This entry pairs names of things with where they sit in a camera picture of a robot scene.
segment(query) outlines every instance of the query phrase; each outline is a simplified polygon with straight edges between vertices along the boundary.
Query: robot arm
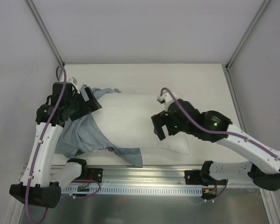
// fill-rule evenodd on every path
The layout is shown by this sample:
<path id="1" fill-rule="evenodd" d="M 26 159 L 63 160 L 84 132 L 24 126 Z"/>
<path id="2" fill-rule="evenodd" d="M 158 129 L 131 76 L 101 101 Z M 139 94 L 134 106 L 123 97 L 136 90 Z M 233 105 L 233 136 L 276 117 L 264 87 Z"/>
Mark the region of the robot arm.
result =
<path id="1" fill-rule="evenodd" d="M 54 208 L 59 202 L 61 190 L 74 179 L 85 179 L 87 175 L 87 163 L 85 160 L 70 159 L 67 164 L 55 175 L 50 177 L 51 164 L 58 139 L 62 133 L 65 122 L 70 118 L 76 120 L 93 111 L 101 109 L 89 87 L 78 91 L 76 80 L 67 80 L 65 91 L 60 104 L 54 113 L 42 141 L 41 133 L 56 105 L 61 94 L 63 82 L 53 84 L 52 95 L 47 102 L 40 106 L 36 112 L 36 134 L 31 156 L 19 184 L 12 184 L 9 193 L 22 203 L 25 203 L 25 193 L 28 180 L 31 179 L 28 203 L 30 205 Z M 35 160 L 33 175 L 30 176 L 30 168 L 33 163 L 37 145 L 41 143 L 39 153 Z"/>
<path id="2" fill-rule="evenodd" d="M 278 190 L 280 188 L 280 151 L 252 138 L 221 113 L 216 111 L 200 113 L 189 102 L 173 99 L 173 97 L 176 98 L 176 95 L 169 91 L 159 96 L 158 101 L 165 104 L 165 110 L 152 116 L 154 133 L 160 140 L 165 138 L 162 127 L 166 126 L 169 135 L 175 135 L 178 132 L 192 134 L 201 140 L 230 148 L 248 160 L 243 163 L 225 164 L 206 161 L 200 173 L 204 184 L 222 179 L 250 179 L 263 189 Z M 192 118 L 192 121 L 185 116 L 175 100 Z M 263 146 L 270 153 L 251 142 Z"/>

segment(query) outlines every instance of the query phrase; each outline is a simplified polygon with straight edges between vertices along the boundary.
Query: pillow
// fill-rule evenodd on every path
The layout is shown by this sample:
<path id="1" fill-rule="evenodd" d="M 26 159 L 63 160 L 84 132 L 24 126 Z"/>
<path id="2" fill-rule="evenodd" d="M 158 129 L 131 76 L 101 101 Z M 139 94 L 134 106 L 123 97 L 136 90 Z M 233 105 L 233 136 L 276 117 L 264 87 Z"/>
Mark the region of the pillow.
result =
<path id="1" fill-rule="evenodd" d="M 104 136 L 114 145 L 122 148 L 166 148 L 182 154 L 189 154 L 186 133 L 179 132 L 160 141 L 154 133 L 151 116 L 164 110 L 155 96 L 130 95 L 124 93 L 105 94 L 99 99 L 102 109 L 92 113 Z"/>

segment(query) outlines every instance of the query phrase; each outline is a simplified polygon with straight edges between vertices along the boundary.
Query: metal floor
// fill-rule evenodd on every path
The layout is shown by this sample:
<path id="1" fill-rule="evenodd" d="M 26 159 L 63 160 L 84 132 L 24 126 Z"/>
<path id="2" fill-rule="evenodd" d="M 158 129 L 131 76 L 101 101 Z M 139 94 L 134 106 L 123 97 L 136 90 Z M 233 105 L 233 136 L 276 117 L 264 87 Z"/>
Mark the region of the metal floor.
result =
<path id="1" fill-rule="evenodd" d="M 65 197 L 48 211 L 44 224 L 268 224 L 259 189 L 230 189 L 214 203 L 199 197 L 96 195 Z M 44 209 L 30 208 L 40 220 Z M 29 224 L 25 211 L 20 224 Z"/>

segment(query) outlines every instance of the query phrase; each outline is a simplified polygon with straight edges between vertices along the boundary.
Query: black mount bracket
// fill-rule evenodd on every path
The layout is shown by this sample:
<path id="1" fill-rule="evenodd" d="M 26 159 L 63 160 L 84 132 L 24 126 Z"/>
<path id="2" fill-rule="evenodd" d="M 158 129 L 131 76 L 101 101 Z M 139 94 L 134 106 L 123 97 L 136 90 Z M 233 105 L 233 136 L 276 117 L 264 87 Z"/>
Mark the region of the black mount bracket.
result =
<path id="1" fill-rule="evenodd" d="M 88 168 L 88 175 L 92 181 L 101 183 L 103 180 L 103 169 L 102 168 Z"/>
<path id="2" fill-rule="evenodd" d="M 205 161 L 201 170 L 185 170 L 185 181 L 187 185 L 225 185 L 226 181 L 223 180 L 215 180 L 210 176 L 210 166 L 212 165 L 213 161 Z"/>

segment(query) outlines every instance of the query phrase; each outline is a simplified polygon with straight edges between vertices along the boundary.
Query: white wall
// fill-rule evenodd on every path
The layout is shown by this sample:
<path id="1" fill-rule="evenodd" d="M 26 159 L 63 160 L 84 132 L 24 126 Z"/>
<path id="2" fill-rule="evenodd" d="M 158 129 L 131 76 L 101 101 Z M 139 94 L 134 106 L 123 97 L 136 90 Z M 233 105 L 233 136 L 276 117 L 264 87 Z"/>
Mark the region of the white wall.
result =
<path id="1" fill-rule="evenodd" d="M 280 150 L 280 0 L 270 4 L 231 75 L 247 131 Z M 280 207 L 280 190 L 275 196 Z"/>
<path id="2" fill-rule="evenodd" d="M 24 0 L 0 0 L 0 224 L 27 163 L 57 62 Z"/>
<path id="3" fill-rule="evenodd" d="M 34 0 L 65 63 L 226 64 L 263 0 Z"/>

